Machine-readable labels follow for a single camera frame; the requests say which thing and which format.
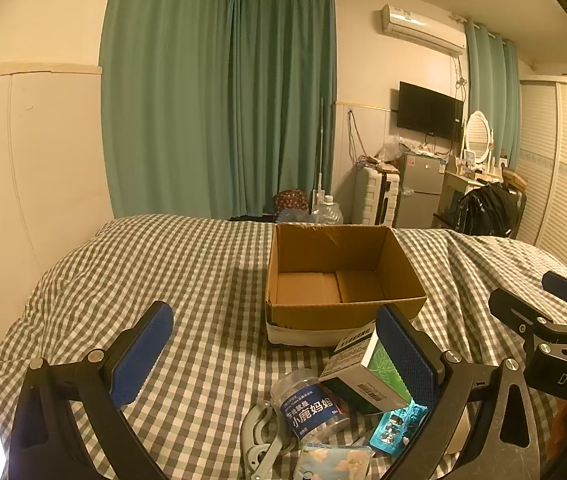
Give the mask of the green curtain right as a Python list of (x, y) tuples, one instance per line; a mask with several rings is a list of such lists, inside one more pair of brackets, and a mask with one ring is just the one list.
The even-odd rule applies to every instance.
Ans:
[(469, 112), (479, 110), (493, 130), (493, 154), (518, 165), (521, 141), (521, 86), (517, 45), (483, 24), (465, 24), (469, 63)]

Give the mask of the floral tissue pack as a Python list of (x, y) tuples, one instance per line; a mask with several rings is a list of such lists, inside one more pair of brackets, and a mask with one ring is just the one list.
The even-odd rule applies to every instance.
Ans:
[(372, 448), (308, 443), (302, 446), (293, 479), (366, 479)]

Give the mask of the brown cardboard box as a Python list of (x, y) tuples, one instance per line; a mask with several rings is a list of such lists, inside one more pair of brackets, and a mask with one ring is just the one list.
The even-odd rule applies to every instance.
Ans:
[(271, 344), (333, 347), (372, 322), (384, 304), (396, 304), (412, 320), (426, 299), (387, 226), (275, 226), (265, 283)]

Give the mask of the white air conditioner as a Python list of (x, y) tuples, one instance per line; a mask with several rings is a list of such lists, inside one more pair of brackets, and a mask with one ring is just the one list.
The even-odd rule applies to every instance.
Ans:
[(397, 6), (386, 4), (381, 9), (381, 29), (384, 35), (448, 55), (463, 55), (467, 50), (466, 35), (461, 30)]

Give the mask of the white oval vanity mirror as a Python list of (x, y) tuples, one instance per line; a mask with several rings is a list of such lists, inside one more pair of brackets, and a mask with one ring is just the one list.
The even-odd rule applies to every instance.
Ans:
[(489, 161), (493, 149), (493, 130), (481, 110), (473, 112), (463, 133), (463, 150), (474, 154), (476, 164)]

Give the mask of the green curtain left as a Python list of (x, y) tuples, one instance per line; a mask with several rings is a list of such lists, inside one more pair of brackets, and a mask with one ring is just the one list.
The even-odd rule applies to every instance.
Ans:
[(117, 216), (260, 216), (330, 188), (334, 0), (108, 0), (99, 62)]

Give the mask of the white louvered wardrobe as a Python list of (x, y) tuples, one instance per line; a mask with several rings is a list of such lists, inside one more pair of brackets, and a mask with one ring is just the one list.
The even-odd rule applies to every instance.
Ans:
[(517, 173), (527, 184), (518, 239), (567, 266), (567, 76), (521, 80)]

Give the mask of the green white medicine box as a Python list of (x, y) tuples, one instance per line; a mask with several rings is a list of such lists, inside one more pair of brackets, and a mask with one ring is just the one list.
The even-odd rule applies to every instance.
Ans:
[(340, 340), (319, 381), (364, 415), (387, 413), (411, 402), (401, 375), (381, 344), (375, 322)]

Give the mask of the silver mini fridge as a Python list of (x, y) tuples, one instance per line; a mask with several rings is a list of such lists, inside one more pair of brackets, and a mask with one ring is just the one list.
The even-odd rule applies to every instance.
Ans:
[(430, 228), (439, 208), (445, 169), (440, 158), (413, 153), (403, 156), (395, 228)]

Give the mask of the checkered bed sheet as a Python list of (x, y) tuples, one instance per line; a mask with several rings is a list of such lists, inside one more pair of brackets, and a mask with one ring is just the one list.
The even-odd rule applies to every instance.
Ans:
[[(172, 338), (125, 416), (172, 479), (239, 479), (242, 419), (274, 381), (321, 370), (325, 349), (274, 346), (264, 296), (274, 229), (258, 222), (175, 216), (112, 221), (36, 285), (0, 342), (0, 435), (11, 433), (29, 362), (75, 362), (105, 348), (154, 301), (174, 312)], [(425, 289), (416, 318), (443, 350), (497, 364), (523, 358), (520, 338), (489, 312), (509, 289), (567, 325), (567, 304), (541, 287), (565, 266), (548, 252), (499, 237), (399, 230)]]

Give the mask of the large clear water bottle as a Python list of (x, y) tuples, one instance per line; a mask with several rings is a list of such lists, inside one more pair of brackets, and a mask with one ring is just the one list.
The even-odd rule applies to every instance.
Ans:
[(331, 224), (336, 226), (343, 223), (343, 214), (340, 206), (334, 201), (332, 195), (324, 195), (320, 198), (312, 212), (313, 219), (319, 224)]

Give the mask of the grey plastic clip tool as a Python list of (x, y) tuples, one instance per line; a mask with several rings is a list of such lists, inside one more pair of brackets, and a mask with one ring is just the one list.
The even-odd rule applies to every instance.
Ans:
[(292, 451), (296, 444), (297, 438), (285, 416), (268, 401), (256, 403), (244, 416), (240, 428), (244, 478), (272, 478), (277, 458)]

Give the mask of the white suitcase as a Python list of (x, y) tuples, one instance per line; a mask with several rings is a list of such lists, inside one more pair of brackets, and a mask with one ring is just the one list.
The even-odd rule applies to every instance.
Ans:
[(393, 226), (398, 191), (399, 173), (396, 170), (358, 169), (352, 222), (364, 226)]

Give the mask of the green curtain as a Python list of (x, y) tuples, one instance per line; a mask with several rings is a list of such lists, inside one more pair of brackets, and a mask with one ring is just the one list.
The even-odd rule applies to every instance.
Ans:
[(99, 62), (117, 216), (260, 216), (330, 188), (334, 0), (108, 0)]
[(465, 24), (469, 63), (469, 112), (479, 110), (493, 130), (493, 154), (518, 165), (521, 141), (521, 86), (517, 45), (483, 24)]

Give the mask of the black jacket on chair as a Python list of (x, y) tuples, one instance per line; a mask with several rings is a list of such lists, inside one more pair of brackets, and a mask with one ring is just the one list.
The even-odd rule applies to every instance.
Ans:
[(455, 230), (474, 236), (515, 238), (525, 205), (525, 193), (509, 184), (480, 186), (458, 203)]

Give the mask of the black wall television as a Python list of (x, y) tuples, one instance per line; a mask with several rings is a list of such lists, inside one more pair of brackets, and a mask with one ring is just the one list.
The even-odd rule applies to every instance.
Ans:
[(456, 141), (459, 138), (463, 102), (406, 81), (399, 83), (397, 126)]

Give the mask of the dark patterned bag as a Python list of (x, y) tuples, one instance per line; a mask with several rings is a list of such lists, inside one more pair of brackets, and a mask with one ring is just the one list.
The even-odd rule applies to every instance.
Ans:
[(280, 214), (285, 209), (308, 210), (308, 198), (300, 188), (279, 192), (274, 197), (276, 214)]

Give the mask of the clear plastic swab jar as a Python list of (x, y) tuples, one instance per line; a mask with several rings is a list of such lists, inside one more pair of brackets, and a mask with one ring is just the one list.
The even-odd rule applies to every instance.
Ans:
[(345, 411), (308, 368), (282, 376), (270, 389), (270, 400), (301, 443), (327, 443), (349, 423)]

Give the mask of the teal blister pill pack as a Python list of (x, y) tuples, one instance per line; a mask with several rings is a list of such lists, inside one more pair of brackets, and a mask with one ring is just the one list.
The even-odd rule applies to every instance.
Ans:
[(370, 445), (382, 453), (400, 456), (428, 414), (429, 409), (426, 406), (413, 401), (404, 408), (384, 413), (372, 433)]

